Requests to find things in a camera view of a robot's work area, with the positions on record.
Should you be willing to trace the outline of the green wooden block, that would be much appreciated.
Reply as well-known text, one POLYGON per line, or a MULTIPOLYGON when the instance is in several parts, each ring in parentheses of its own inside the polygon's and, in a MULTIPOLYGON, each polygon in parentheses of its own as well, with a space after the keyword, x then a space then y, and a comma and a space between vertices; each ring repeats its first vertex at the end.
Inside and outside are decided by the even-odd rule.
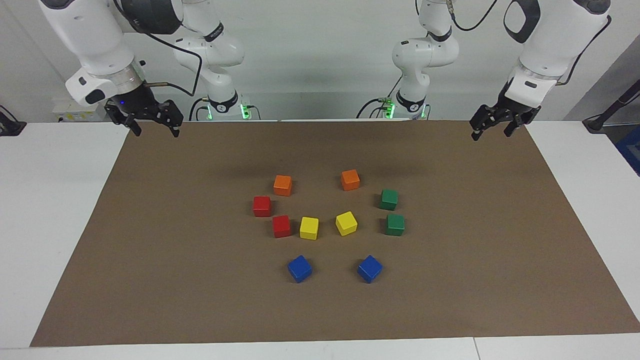
POLYGON ((399 203, 399 193, 396 190, 384 188, 378 207, 382 210, 394 211, 399 203))
POLYGON ((400 237, 406 230, 405 217, 402 214, 390 213, 386 217, 385 234, 400 237))

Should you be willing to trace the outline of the white box with labels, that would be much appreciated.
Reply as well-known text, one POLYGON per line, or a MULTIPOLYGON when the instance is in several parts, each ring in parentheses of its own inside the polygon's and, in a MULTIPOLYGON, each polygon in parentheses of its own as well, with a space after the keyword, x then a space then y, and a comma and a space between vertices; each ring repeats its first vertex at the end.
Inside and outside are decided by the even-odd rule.
POLYGON ((75 100, 57 98, 53 101, 51 110, 54 121, 60 122, 104 122, 106 121, 106 111, 101 103, 83 106, 75 100))

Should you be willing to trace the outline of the black stand leg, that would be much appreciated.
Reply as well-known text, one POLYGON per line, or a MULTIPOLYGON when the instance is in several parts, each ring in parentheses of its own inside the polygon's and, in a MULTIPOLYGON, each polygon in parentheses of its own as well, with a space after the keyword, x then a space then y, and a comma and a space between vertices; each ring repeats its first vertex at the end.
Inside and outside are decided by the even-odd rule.
POLYGON ((613 102, 605 111, 600 114, 590 116, 582 120, 582 124, 590 133, 599 133, 604 127, 606 121, 610 120, 614 114, 630 105, 634 100, 640 97, 640 79, 636 80, 630 88, 628 88, 615 102, 613 102))

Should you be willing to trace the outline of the blue crate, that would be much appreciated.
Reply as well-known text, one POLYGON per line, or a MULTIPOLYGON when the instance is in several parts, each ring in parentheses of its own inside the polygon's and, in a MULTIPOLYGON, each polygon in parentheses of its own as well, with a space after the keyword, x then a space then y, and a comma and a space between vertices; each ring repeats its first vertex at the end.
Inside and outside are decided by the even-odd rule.
POLYGON ((627 164, 640 177, 640 124, 614 145, 627 164))

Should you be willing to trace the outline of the black stand foot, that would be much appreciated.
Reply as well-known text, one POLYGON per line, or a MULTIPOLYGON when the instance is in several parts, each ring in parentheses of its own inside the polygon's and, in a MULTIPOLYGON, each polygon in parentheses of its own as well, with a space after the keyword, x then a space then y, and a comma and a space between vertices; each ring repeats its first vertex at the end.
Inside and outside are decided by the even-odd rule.
POLYGON ((0 104, 0 137, 18 136, 26 125, 25 121, 19 121, 10 110, 0 104))

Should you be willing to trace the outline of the brown table mat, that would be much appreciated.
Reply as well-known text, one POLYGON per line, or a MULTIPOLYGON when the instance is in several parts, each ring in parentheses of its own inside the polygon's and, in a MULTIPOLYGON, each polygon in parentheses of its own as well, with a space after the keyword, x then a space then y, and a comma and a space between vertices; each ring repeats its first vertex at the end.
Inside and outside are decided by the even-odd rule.
POLYGON ((33 347, 640 333, 526 129, 150 123, 126 137, 33 347), (343 191, 356 169, 359 189, 343 191), (274 194, 276 175, 292 178, 274 194), (383 189, 398 192, 380 209, 383 189), (258 218, 253 198, 269 196, 258 218), (336 216, 352 212, 342 236, 336 216), (388 214, 403 235, 386 235, 388 214), (274 237, 288 215, 292 234, 274 237), (299 235, 319 219, 316 240, 299 235), (312 274, 297 284, 288 262, 312 274), (368 284, 357 267, 383 266, 368 284))

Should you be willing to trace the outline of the yellow wooden block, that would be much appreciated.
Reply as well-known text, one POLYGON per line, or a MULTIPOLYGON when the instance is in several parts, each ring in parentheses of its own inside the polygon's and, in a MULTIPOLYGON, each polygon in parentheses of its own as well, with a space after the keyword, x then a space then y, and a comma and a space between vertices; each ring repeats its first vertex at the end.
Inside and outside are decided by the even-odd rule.
POLYGON ((299 227, 300 238, 305 240, 317 240, 319 225, 320 220, 318 218, 303 216, 299 227))
POLYGON ((358 229, 358 221, 355 218, 355 215, 352 211, 347 211, 345 213, 339 214, 336 216, 334 221, 336 228, 339 234, 342 237, 345 237, 349 234, 352 234, 358 229))

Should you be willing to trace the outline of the blue wooden block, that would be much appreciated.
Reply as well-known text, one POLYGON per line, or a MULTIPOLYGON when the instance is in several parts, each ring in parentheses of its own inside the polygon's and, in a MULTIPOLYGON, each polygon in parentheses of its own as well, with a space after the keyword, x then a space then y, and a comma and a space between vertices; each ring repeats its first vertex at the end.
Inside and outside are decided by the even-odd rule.
POLYGON ((357 266, 356 273, 367 284, 371 284, 382 273, 384 266, 373 255, 368 255, 357 266))
POLYGON ((286 269, 297 284, 305 281, 313 273, 312 265, 303 255, 298 255, 295 259, 288 262, 286 269))

